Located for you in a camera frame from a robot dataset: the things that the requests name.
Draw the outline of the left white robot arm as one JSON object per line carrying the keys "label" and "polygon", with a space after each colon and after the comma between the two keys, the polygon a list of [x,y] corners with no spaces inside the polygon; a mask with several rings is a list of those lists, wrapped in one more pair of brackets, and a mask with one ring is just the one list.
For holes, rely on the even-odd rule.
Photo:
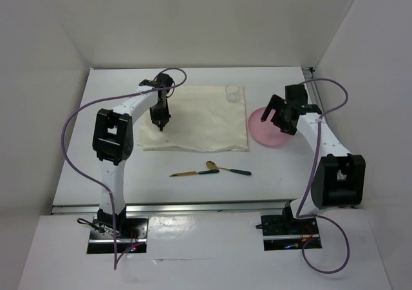
{"label": "left white robot arm", "polygon": [[92,148],[100,161],[102,183],[106,186],[102,190],[97,220],[113,238],[124,235],[130,226],[124,200],[124,170],[134,148],[133,125],[148,111],[151,122],[162,131],[171,118],[167,95],[172,86],[172,77],[161,73],[154,80],[139,84],[140,95],[97,113]]}

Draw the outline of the clear drinking glass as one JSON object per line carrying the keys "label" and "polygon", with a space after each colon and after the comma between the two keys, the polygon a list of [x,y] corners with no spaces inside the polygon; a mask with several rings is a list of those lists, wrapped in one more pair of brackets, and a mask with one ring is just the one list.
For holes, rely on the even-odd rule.
{"label": "clear drinking glass", "polygon": [[226,100],[230,103],[237,103],[239,101],[240,87],[235,84],[228,84],[225,87]]}

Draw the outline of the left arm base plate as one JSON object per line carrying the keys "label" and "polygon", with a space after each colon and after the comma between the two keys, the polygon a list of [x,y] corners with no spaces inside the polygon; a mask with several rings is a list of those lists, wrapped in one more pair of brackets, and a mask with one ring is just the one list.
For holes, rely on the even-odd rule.
{"label": "left arm base plate", "polygon": [[[127,218],[126,223],[116,232],[118,254],[138,254],[147,252],[148,218]],[[89,232],[87,254],[113,254],[113,229],[94,218]]]}

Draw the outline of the cream cloth napkin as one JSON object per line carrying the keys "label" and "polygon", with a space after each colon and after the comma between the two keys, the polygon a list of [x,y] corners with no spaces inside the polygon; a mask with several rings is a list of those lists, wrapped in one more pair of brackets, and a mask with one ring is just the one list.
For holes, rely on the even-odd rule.
{"label": "cream cloth napkin", "polygon": [[224,86],[186,85],[168,100],[171,119],[163,131],[149,113],[142,117],[138,144],[144,151],[216,153],[248,151],[245,89],[229,102]]}

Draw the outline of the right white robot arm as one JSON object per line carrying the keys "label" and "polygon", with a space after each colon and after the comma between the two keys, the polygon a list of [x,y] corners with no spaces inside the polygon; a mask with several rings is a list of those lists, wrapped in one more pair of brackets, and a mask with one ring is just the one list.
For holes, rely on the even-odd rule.
{"label": "right white robot arm", "polygon": [[314,151],[308,185],[301,198],[288,202],[281,226],[296,233],[325,209],[358,206],[362,202],[366,161],[350,152],[325,121],[326,113],[308,102],[303,83],[285,88],[285,97],[273,95],[261,121],[270,122],[282,133],[301,133]]}

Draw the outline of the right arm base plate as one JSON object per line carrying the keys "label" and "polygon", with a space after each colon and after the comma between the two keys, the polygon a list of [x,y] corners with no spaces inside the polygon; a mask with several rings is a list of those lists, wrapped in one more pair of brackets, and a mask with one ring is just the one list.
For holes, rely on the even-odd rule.
{"label": "right arm base plate", "polygon": [[262,231],[265,251],[298,250],[305,244],[307,249],[322,248],[314,218],[287,220],[281,215],[261,215],[261,223],[256,229]]}

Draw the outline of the pink plate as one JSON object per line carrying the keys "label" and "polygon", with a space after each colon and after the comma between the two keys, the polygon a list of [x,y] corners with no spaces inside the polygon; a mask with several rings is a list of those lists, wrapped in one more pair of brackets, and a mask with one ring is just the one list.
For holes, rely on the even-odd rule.
{"label": "pink plate", "polygon": [[264,107],[258,108],[253,111],[248,118],[247,126],[252,138],[258,143],[268,147],[286,144],[292,136],[282,133],[269,119],[262,122],[261,116],[264,110]]}

